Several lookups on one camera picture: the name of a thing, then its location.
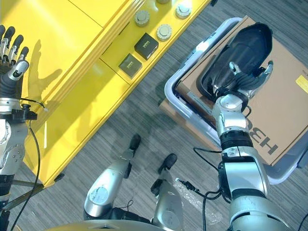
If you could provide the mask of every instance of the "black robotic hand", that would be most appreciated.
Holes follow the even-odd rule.
[[[13,26],[5,31],[5,27],[0,25],[0,98],[21,98],[23,74],[29,68],[29,63],[25,60],[29,52],[28,47],[22,49],[17,59],[18,49],[24,37],[18,35],[10,48],[14,33]]]

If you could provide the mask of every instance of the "plastic bin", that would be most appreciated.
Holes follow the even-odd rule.
[[[230,18],[207,39],[200,42],[188,55],[176,73],[165,84],[165,95],[170,105],[187,121],[205,134],[217,147],[220,140],[215,129],[207,124],[188,103],[175,91],[178,81],[187,71],[204,56],[223,36],[225,36],[242,18]],[[298,163],[305,165],[308,162],[308,132],[278,161],[274,166],[264,165],[270,184],[279,184],[286,180],[298,167]]]

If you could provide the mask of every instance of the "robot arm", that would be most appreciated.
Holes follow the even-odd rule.
[[[37,118],[30,111],[30,105],[21,107],[19,103],[23,74],[29,67],[25,60],[29,50],[24,47],[17,59],[24,38],[17,36],[10,48],[14,33],[14,27],[5,31],[5,27],[0,25],[0,211],[9,201],[14,176],[25,155],[25,121]]]
[[[255,92],[246,91],[246,96],[251,98]],[[269,183],[246,128],[243,103],[238,93],[230,93],[219,97],[213,109],[222,147],[219,184],[231,200],[228,230],[290,231],[278,207],[267,199]]]

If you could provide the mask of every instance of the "yellow sticker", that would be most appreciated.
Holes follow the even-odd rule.
[[[295,82],[308,94],[308,80],[303,75],[300,75]]]

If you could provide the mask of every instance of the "black box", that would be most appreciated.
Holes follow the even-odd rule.
[[[158,42],[148,33],[145,33],[135,45],[135,51],[145,60],[148,60],[158,48]]]
[[[130,77],[134,77],[137,71],[139,71],[139,69],[142,67],[142,64],[129,53],[121,62],[119,67]]]

